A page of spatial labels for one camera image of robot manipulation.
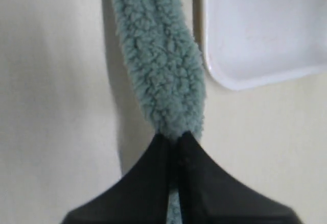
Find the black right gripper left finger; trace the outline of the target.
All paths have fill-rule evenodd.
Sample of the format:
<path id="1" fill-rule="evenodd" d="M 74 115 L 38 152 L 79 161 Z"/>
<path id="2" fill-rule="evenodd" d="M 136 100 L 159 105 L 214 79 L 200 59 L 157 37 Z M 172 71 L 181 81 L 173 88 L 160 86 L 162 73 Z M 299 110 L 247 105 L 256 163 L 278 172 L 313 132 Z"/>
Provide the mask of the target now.
<path id="1" fill-rule="evenodd" d="M 137 163 L 115 185 L 70 211 L 63 223 L 166 223 L 170 144 L 156 134 Z"/>

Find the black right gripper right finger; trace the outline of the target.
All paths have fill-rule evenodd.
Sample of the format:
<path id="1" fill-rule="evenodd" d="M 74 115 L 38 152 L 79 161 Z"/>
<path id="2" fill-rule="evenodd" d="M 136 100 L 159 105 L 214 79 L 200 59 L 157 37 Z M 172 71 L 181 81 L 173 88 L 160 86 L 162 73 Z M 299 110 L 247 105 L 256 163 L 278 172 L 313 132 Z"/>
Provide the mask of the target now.
<path id="1" fill-rule="evenodd" d="M 228 174 L 190 132 L 178 139 L 176 156 L 183 223 L 300 223 L 290 207 Z"/>

